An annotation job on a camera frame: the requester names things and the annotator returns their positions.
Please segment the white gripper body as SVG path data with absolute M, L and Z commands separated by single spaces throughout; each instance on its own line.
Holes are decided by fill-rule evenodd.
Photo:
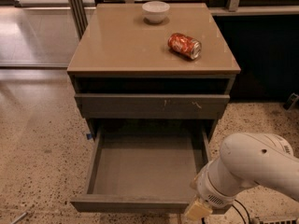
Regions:
M 236 196 L 224 195 L 214 187 L 208 175 L 209 166 L 210 164 L 208 163 L 200 170 L 190 186 L 196 191 L 196 195 L 200 200 L 207 202 L 213 208 L 222 209 L 231 205 Z

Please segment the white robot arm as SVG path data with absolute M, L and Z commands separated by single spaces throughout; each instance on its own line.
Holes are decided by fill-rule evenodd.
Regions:
M 299 159 L 287 140 L 272 133 L 233 133 L 220 156 L 209 161 L 191 183 L 196 195 L 184 216 L 208 217 L 233 204 L 238 193 L 263 186 L 299 201 Z

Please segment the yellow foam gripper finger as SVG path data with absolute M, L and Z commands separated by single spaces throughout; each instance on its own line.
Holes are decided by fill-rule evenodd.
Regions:
M 196 221 L 210 216 L 212 212 L 212 207 L 207 201 L 194 197 L 184 211 L 184 216 L 192 221 Z

